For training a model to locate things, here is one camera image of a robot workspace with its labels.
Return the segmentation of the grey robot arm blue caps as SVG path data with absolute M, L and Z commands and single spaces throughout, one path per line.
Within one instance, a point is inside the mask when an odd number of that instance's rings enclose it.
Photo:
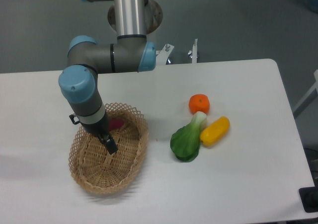
M 84 129 L 96 136 L 110 154 L 118 147 L 109 131 L 109 119 L 97 88 L 99 74 L 147 72 L 156 66 L 156 49 L 147 41 L 146 8 L 149 0 L 113 1 L 117 42 L 98 45 L 92 37 L 75 37 L 69 45 L 68 66 L 58 83 L 73 114 Z

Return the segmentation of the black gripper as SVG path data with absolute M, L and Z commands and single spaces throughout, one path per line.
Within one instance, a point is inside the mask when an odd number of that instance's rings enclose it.
M 74 125 L 81 124 L 85 131 L 97 136 L 109 154 L 114 154 L 118 151 L 118 146 L 108 130 L 109 118 L 107 112 L 87 117 L 71 114 L 69 118 Z

